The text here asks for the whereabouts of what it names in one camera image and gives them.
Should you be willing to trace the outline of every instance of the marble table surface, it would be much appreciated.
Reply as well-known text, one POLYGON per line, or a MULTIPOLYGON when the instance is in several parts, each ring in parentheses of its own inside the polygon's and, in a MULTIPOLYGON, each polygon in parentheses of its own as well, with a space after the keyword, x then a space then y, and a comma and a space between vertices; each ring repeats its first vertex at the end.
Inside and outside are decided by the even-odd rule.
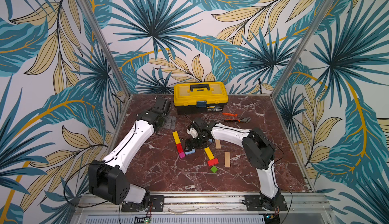
MULTIPOLYGON (((136 114, 150 109, 155 101, 153 94, 134 94, 119 132, 118 142, 124 138, 134 124, 136 114)), ((208 158, 203 149, 196 150, 180 159, 175 146, 173 131, 177 131, 184 143, 189 137, 186 133, 190 120, 178 115, 173 105, 173 95, 166 95, 172 102, 170 115, 176 116, 175 130, 161 129, 153 134, 133 158, 126 173, 130 183, 150 191, 259 191, 260 181, 256 169, 246 158, 243 148, 221 141, 221 149, 215 144, 210 146, 219 160, 218 171, 212 173, 207 164, 208 158), (231 167, 224 166, 224 152, 230 152, 231 167)), ((292 149, 281 127, 280 120, 266 95, 230 95, 224 112, 237 113, 251 117, 250 123, 223 122, 231 118, 221 113, 188 115, 191 119, 201 117, 205 121, 219 121, 225 125, 243 129, 261 128, 267 137, 281 148, 285 156, 275 164, 275 176, 280 189, 289 191, 308 191, 303 175, 297 165, 292 149)), ((276 149, 276 159, 282 152, 276 149)))

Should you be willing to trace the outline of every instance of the blue block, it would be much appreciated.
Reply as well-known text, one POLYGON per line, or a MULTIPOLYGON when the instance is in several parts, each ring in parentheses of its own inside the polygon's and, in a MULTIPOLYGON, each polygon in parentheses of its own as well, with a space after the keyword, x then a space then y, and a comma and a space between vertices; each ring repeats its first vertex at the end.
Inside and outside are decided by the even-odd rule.
POLYGON ((192 153, 195 153, 195 152, 196 152, 196 150, 195 150, 195 149, 192 149, 191 151, 185 152, 185 154, 188 155, 188 154, 192 154, 192 153))

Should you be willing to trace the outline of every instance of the yellow toolbox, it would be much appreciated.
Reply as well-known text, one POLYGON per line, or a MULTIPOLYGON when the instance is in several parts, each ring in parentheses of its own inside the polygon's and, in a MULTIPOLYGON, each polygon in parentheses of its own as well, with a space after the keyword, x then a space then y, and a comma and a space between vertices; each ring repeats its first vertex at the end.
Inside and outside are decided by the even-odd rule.
POLYGON ((174 106, 179 115, 221 112, 228 95, 221 81, 181 83, 174 86, 174 106))

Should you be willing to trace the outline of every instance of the pliers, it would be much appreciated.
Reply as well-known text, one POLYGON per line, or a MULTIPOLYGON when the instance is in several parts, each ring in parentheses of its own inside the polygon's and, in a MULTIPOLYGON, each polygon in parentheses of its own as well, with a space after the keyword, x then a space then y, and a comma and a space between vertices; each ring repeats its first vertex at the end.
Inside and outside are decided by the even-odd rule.
POLYGON ((251 120, 250 117, 248 117, 248 118, 243 118, 243 117, 238 116, 238 114, 231 114, 231 113, 225 113, 225 112, 223 112, 222 114, 223 114, 223 115, 229 115, 229 116, 234 116, 234 117, 239 117, 239 118, 240 118, 240 120, 235 120, 235 119, 224 119, 225 122, 238 122, 238 123, 240 123, 240 122, 246 122, 246 123, 248 123, 248 122, 250 122, 250 120, 251 120))

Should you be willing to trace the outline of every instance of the wall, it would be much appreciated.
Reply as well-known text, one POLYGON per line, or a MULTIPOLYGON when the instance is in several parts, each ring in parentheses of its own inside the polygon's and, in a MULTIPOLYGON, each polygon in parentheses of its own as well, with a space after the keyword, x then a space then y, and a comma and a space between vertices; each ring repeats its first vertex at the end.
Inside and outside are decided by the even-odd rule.
POLYGON ((0 4, 0 223, 68 223, 123 92, 75 0, 0 4))
POLYGON ((322 2, 112 0, 102 31, 132 93, 172 93, 196 81, 259 93, 258 79, 270 93, 322 2))
POLYGON ((339 223, 389 223, 389 4, 344 4, 308 42, 277 105, 339 223))

